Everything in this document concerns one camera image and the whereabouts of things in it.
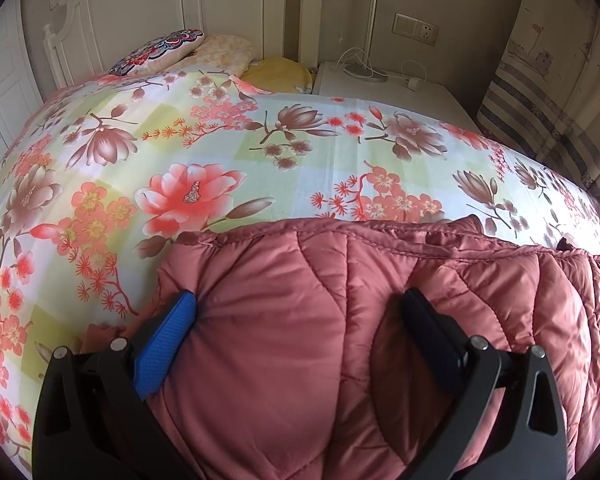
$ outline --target striped curtain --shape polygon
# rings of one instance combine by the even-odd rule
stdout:
[[[522,0],[477,115],[482,132],[600,196],[600,10]]]

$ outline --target wall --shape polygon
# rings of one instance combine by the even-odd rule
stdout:
[[[335,60],[350,46],[364,46],[368,6],[369,0],[324,0],[321,60]],[[429,79],[446,86],[474,116],[519,6],[520,0],[378,0],[372,64],[399,72],[405,59],[424,63]],[[439,26],[436,45],[392,34],[396,12]],[[418,75],[422,69],[405,65],[405,72]]]
[[[33,76],[38,83],[43,100],[47,100],[56,91],[56,83],[46,59],[43,43],[45,34],[42,27],[51,23],[52,30],[57,32],[62,28],[64,17],[64,6],[57,6],[54,10],[49,10],[49,0],[22,0],[24,40],[27,44]]]

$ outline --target white table top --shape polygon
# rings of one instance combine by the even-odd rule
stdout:
[[[403,81],[394,78],[389,78],[385,83],[371,83],[347,75],[334,62],[325,62],[320,65],[314,94],[384,103],[454,124],[465,130],[479,131],[449,90],[435,83],[424,82],[416,91],[409,90]]]

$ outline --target dark blue gripper pad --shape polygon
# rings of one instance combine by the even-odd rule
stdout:
[[[162,386],[180,344],[196,321],[196,312],[196,297],[183,292],[136,356],[134,388],[142,400]]]

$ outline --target headboard panel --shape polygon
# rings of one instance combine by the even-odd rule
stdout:
[[[284,52],[286,0],[63,0],[64,26],[45,25],[45,49],[58,88],[106,72],[145,42],[179,30],[235,34],[259,57]],[[317,65],[322,0],[301,0],[299,61]]]

